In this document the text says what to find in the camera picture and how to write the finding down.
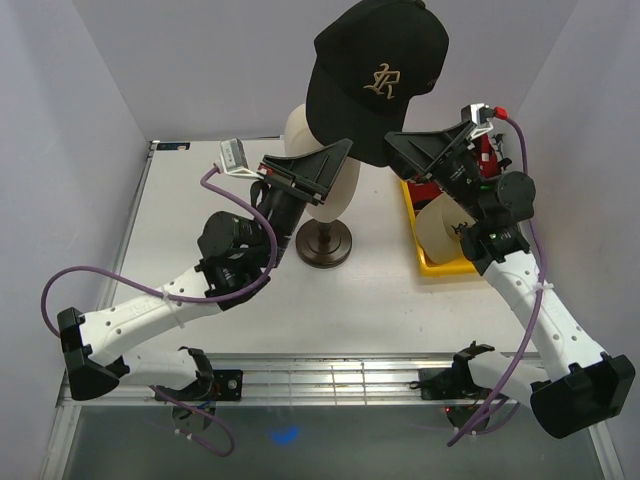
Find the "beige baseball cap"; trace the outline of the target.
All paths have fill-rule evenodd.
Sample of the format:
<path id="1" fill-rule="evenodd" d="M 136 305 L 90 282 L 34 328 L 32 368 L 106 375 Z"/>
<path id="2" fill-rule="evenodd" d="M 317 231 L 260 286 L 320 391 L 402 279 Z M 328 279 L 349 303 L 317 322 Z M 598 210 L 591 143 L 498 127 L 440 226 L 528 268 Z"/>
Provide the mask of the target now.
<path id="1" fill-rule="evenodd" d="M 441 193 L 416 216 L 415 233 L 425 255 L 436 265 L 462 256 L 460 229 L 475 220 L 449 195 Z"/>

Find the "black baseball cap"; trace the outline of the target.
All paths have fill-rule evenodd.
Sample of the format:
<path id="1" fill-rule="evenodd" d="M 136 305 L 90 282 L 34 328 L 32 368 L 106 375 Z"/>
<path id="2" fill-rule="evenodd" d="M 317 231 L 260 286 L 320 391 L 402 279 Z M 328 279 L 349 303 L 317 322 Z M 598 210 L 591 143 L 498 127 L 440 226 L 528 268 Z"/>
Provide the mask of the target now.
<path id="1" fill-rule="evenodd" d="M 360 1 L 314 40 L 306 120 L 323 144 L 347 138 L 353 158 L 386 167 L 384 137 L 402 130 L 412 98 L 430 93 L 449 35 L 422 1 Z"/>

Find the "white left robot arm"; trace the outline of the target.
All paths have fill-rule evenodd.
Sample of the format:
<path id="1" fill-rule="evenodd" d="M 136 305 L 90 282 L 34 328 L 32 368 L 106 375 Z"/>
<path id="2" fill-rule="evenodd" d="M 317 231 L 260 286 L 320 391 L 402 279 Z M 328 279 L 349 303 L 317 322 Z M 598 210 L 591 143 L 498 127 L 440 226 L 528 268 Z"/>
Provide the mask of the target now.
<path id="1" fill-rule="evenodd" d="M 201 180 L 217 174 L 251 180 L 249 202 L 225 198 L 248 212 L 212 214 L 197 240 L 195 266 L 158 288 L 99 311 L 68 308 L 57 316 L 71 396 L 98 399 L 120 385 L 151 386 L 159 397 L 180 401 L 207 398 L 213 368 L 199 349 L 148 352 L 142 344 L 188 322 L 217 315 L 253 298 L 270 280 L 308 205 L 325 202 L 351 149 L 348 139 L 298 157 L 266 155 L 248 167 L 238 139 L 221 142 L 220 158 Z"/>

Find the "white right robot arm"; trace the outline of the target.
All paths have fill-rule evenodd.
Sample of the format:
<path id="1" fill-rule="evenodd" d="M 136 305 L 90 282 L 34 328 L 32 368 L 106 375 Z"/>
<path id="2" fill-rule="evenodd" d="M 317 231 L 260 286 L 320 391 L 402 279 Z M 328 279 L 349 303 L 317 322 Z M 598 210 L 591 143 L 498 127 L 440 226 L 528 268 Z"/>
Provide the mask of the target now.
<path id="1" fill-rule="evenodd" d="M 625 355 L 611 356 L 579 325 L 546 279 L 540 249 L 519 225 L 534 215 L 536 188 L 524 172 L 485 177 L 474 158 L 475 126 L 464 121 L 439 132 L 389 132 L 389 163 L 403 180 L 433 181 L 472 218 L 458 228 L 464 257 L 501 296 L 525 329 L 542 365 L 522 364 L 474 343 L 459 351 L 444 376 L 464 397 L 488 397 L 460 427 L 468 433 L 498 396 L 530 408 L 538 424 L 561 439 L 620 414 L 636 371 Z"/>

